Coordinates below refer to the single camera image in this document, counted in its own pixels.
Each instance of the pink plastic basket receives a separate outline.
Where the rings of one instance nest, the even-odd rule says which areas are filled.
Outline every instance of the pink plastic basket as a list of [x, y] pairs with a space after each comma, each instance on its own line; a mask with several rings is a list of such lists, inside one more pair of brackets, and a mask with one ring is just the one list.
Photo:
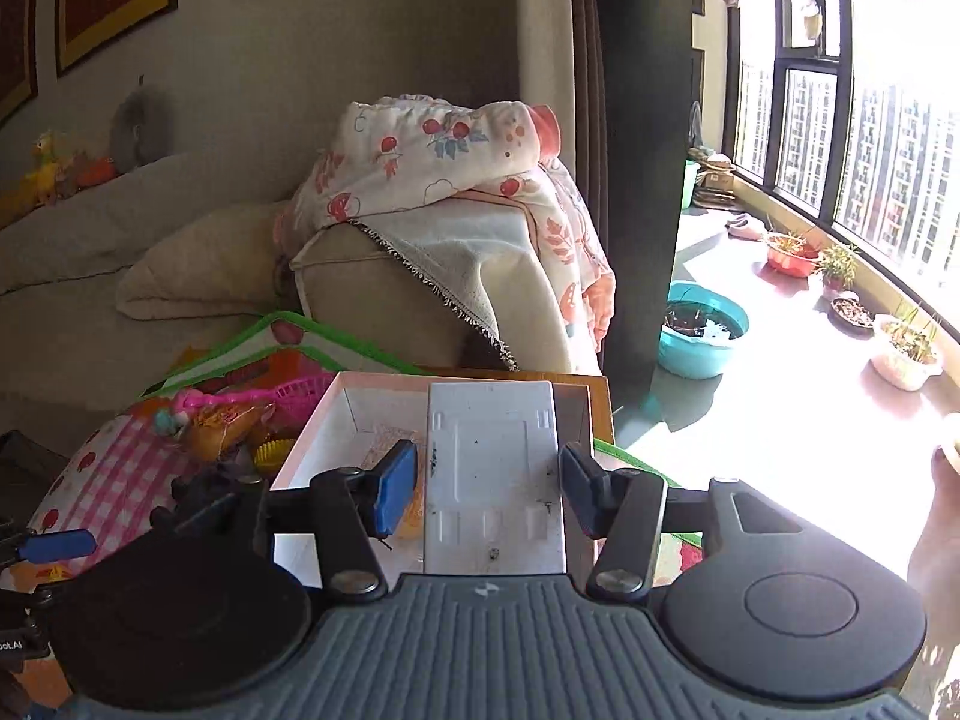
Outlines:
[[321, 373], [318, 376], [294, 379], [275, 389], [244, 389], [219, 395], [206, 395], [196, 389], [188, 389], [174, 400], [174, 410], [201, 409], [204, 406], [220, 406], [224, 403], [251, 403], [266, 400], [274, 404], [277, 408], [277, 416], [283, 421], [304, 425], [317, 408], [317, 404], [320, 403], [320, 399], [335, 376], [335, 373]]

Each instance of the window sill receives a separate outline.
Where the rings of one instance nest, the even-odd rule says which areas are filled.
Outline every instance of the window sill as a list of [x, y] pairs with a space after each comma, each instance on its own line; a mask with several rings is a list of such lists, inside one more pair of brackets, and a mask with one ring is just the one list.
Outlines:
[[[815, 226], [808, 218], [739, 177], [736, 178], [733, 191], [757, 218], [769, 220], [769, 223], [776, 228], [803, 233], [813, 245], [819, 248], [828, 247], [836, 242], [830, 234]], [[864, 298], [869, 298], [871, 307], [877, 307], [887, 314], [896, 314], [896, 310], [902, 306], [916, 304], [909, 295], [906, 295], [873, 265], [858, 255], [854, 256], [857, 262], [853, 289]], [[923, 309], [918, 309], [917, 319], [919, 322], [927, 320], [933, 322], [932, 317]], [[952, 379], [954, 384], [960, 386], [960, 343], [941, 328], [934, 338], [934, 345], [944, 358], [944, 373]]]

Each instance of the white wall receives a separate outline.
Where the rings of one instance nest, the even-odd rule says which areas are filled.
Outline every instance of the white wall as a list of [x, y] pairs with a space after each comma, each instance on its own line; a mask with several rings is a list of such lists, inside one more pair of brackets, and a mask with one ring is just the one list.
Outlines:
[[693, 16], [693, 47], [704, 50], [704, 143], [720, 149], [727, 85], [727, 6], [704, 0], [704, 16]]
[[37, 0], [40, 94], [0, 127], [0, 189], [47, 129], [106, 152], [117, 105], [147, 83], [176, 110], [175, 151], [228, 146], [293, 186], [344, 105], [426, 93], [517, 98], [515, 0], [179, 0], [56, 77], [54, 0]]

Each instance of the gold picture mat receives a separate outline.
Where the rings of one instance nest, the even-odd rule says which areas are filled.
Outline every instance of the gold picture mat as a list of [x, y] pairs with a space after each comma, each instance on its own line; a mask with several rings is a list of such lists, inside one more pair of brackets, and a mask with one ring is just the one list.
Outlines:
[[175, 9], [176, 0], [130, 0], [67, 41], [66, 0], [56, 0], [56, 74], [62, 76], [147, 19]]
[[24, 103], [37, 96], [37, 46], [34, 40], [37, 0], [27, 0], [23, 20], [23, 74], [24, 79], [0, 100], [0, 124], [6, 122]]

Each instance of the white flower pot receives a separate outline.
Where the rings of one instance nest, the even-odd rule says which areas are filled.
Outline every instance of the white flower pot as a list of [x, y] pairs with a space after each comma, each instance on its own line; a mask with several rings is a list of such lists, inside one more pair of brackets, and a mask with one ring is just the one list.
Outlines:
[[908, 392], [920, 389], [930, 376], [938, 376], [944, 372], [937, 348], [933, 348], [932, 359], [917, 362], [911, 360], [901, 352], [890, 340], [890, 332], [897, 325], [903, 324], [890, 314], [877, 314], [874, 319], [874, 349], [870, 362], [890, 384]]

